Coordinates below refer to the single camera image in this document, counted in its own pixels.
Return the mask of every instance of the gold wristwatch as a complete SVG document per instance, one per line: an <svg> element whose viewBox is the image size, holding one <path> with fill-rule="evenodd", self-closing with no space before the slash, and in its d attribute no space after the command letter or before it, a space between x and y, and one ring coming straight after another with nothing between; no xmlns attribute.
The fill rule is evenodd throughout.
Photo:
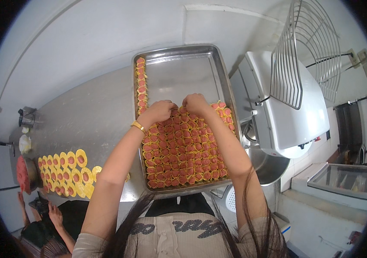
<svg viewBox="0 0 367 258"><path fill-rule="evenodd" d="M146 135L145 128L141 124L139 124L136 120L130 125L130 127L132 127L132 126L136 126L140 130L142 130L142 132Z"/></svg>

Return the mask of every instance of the metal countertop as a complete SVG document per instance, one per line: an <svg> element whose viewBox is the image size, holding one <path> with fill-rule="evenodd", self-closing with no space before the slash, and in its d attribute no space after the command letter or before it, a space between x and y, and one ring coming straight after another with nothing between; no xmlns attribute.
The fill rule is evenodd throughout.
<svg viewBox="0 0 367 258"><path fill-rule="evenodd" d="M76 152L77 149L83 149L88 158L87 168L92 170L94 166L103 167L113 148L133 122L131 69L131 66L128 66L89 80L37 110L34 127L27 133L31 138L31 151L25 157L35 158L37 163L38 157L44 155L53 156L55 153ZM10 150L14 176L17 158L21 155L18 148L19 138L23 135L21 129L17 127L9 138L10 142L15 144L15 157L12 149ZM120 201L136 201L146 191L142 166L137 154L136 151L129 171L130 179L124 185ZM225 185L227 184L182 193L158 194L155 199L209 191ZM61 198L88 200L87 197L79 196L61 195Z"/></svg>

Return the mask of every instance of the person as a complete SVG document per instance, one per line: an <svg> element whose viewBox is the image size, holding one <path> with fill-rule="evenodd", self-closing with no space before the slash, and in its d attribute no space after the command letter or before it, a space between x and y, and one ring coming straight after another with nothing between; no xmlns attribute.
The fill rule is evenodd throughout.
<svg viewBox="0 0 367 258"><path fill-rule="evenodd" d="M182 105L189 113L203 118L216 138L235 189L238 234L231 234L218 209L214 216L212 210L205 208L206 202L199 194L181 197L185 204L180 210L168 208L172 205L170 200L155 200L145 217L140 218L154 198L151 194L143 195L116 231L124 180L145 136L139 127L131 126L100 173L73 257L287 256L283 235L242 145L202 94L186 96ZM173 108L177 106L170 100L155 102L137 122L147 131L151 125L170 118Z"/></svg>
<svg viewBox="0 0 367 258"><path fill-rule="evenodd" d="M27 216L22 192L17 193L17 199L24 223L24 228L21 230L21 244L34 256L71 257L76 239L80 234L88 201L66 201L59 207L49 201L48 216L38 215L37 221L31 223Z"/></svg>

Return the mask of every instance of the metal baking tray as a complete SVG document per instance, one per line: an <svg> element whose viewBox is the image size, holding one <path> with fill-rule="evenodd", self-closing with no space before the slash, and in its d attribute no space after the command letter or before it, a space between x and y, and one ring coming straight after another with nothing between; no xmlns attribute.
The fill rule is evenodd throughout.
<svg viewBox="0 0 367 258"><path fill-rule="evenodd" d="M133 102L135 119L138 117L138 84L135 75L136 60L146 60L148 104L159 100L171 100L178 106L192 93L201 93L208 103L224 101L232 111L235 135L241 141L240 125L237 120L234 96L222 55L215 45L193 44L172 48L156 49L135 55L133 67ZM181 193L192 194L206 188L217 188L231 182L230 178L212 181L200 181L192 185L178 185L164 188L149 188L146 178L146 165L143 157L143 145L139 147L143 178L146 189L155 194Z"/></svg>

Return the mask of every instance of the electrical outlet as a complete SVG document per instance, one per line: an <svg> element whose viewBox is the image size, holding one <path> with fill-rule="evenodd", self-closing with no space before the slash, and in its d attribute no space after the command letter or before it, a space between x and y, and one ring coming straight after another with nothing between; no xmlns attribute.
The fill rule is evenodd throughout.
<svg viewBox="0 0 367 258"><path fill-rule="evenodd" d="M360 52L357 53L357 56L360 59L360 62L363 66L364 69L364 73L366 74L367 77L367 49L362 49Z"/></svg>
<svg viewBox="0 0 367 258"><path fill-rule="evenodd" d="M354 52L353 49L350 49L350 50L347 51L347 53L352 53L353 54L353 56L348 55L348 58L350 58L350 62L351 62L351 65L353 66L353 68L356 69L357 67L359 67L360 62L359 62L359 59L357 58L356 52Z"/></svg>

